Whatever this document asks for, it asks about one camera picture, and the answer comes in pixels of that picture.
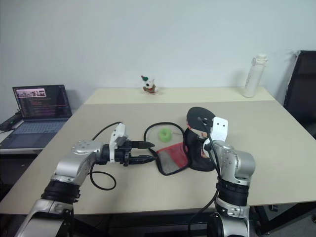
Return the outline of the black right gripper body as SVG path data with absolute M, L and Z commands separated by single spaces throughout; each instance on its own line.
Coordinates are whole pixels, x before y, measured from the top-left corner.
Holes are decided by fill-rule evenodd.
M 207 127 L 207 124 L 201 119 L 201 118 L 198 118 L 198 121 L 202 124 L 206 134 L 207 134 L 207 138 L 211 138 L 211 135 L 210 135 L 210 128 Z

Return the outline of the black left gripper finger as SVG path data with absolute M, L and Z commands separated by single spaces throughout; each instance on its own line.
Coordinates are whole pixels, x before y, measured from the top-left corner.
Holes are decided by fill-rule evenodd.
M 139 155 L 136 157 L 129 158 L 129 165 L 146 164 L 155 161 L 155 158 L 150 155 Z
M 147 141 L 133 141 L 133 148 L 137 148 L 140 150 L 143 149 L 150 149 L 152 147 L 154 147 L 155 145 L 151 142 L 147 142 Z

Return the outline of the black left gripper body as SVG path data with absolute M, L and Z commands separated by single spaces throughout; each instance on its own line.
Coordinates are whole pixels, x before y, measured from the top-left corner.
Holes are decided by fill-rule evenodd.
M 123 164 L 123 166 L 134 165 L 135 160 L 132 158 L 131 150 L 134 148 L 135 142 L 131 140 L 124 141 L 115 149 L 115 162 Z

